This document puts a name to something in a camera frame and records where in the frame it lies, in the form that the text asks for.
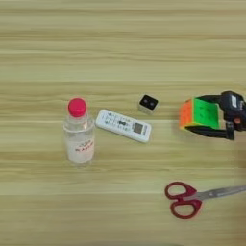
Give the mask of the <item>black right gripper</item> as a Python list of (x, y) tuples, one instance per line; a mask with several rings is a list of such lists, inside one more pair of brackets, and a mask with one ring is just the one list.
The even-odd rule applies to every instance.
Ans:
[[(199, 100), (220, 104), (222, 95), (203, 95), (199, 97)], [(225, 129), (213, 129), (203, 125), (187, 126), (186, 129), (197, 135), (228, 140), (234, 140), (234, 131), (246, 131), (246, 110), (226, 110), (224, 111), (224, 119), (226, 121)]]

